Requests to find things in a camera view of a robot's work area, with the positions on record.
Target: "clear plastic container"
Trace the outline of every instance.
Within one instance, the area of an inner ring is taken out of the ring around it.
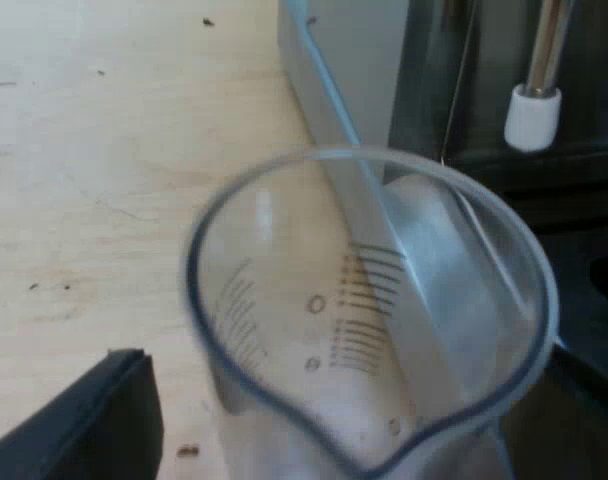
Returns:
[[[557,292],[470,178],[363,147],[278,158],[214,198],[186,274],[232,480],[510,477],[487,427],[540,374]]]

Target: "white rubber stopper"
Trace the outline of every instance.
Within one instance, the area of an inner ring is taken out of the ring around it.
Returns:
[[[513,89],[504,125],[504,139],[522,152],[536,152],[551,146],[557,133],[562,92],[548,98],[525,97],[522,85]]]

